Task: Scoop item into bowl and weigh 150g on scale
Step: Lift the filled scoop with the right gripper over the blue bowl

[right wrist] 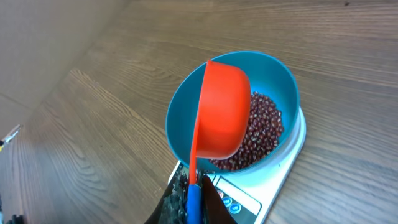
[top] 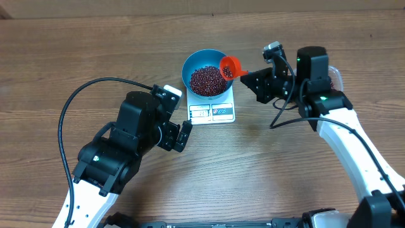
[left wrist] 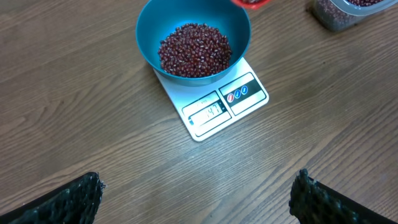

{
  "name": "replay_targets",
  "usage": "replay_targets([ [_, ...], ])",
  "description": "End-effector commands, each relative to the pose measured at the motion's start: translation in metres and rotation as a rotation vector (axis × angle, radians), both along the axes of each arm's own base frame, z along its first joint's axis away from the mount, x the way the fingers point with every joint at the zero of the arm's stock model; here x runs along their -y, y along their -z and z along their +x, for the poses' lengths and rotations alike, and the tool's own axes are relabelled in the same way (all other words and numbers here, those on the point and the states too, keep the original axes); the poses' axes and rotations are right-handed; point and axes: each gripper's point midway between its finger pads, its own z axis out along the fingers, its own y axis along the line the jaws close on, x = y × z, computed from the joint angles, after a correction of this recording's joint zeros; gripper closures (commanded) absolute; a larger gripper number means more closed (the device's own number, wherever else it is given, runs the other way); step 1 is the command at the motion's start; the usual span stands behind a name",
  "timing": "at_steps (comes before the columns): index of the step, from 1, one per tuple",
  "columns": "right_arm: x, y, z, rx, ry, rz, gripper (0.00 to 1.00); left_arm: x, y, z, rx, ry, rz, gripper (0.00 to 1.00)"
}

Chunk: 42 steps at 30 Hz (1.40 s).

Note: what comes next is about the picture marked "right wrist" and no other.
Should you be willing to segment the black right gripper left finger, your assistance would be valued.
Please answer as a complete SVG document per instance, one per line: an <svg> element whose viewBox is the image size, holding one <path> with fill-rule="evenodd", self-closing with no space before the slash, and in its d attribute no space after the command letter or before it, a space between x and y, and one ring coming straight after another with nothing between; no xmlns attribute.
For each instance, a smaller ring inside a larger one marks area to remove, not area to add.
<svg viewBox="0 0 398 224"><path fill-rule="evenodd" d="M145 224L185 224L188 179L185 174L172 177L162 198Z"/></svg>

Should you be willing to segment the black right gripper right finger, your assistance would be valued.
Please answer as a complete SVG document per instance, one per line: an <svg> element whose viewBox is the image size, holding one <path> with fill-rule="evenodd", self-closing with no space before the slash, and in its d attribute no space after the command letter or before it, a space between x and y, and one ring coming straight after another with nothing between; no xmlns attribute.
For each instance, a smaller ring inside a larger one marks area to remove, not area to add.
<svg viewBox="0 0 398 224"><path fill-rule="evenodd" d="M207 222L209 224L236 224L207 175L202 178L201 189Z"/></svg>

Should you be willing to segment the red measuring scoop blue handle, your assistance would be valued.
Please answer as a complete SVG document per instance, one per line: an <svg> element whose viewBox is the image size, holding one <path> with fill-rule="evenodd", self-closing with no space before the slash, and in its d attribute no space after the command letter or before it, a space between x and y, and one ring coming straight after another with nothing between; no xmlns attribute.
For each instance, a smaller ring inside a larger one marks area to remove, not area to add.
<svg viewBox="0 0 398 224"><path fill-rule="evenodd" d="M207 61L193 129L187 192L187 223L201 223L197 159L227 159L241 145L251 106L251 86L238 67Z"/></svg>

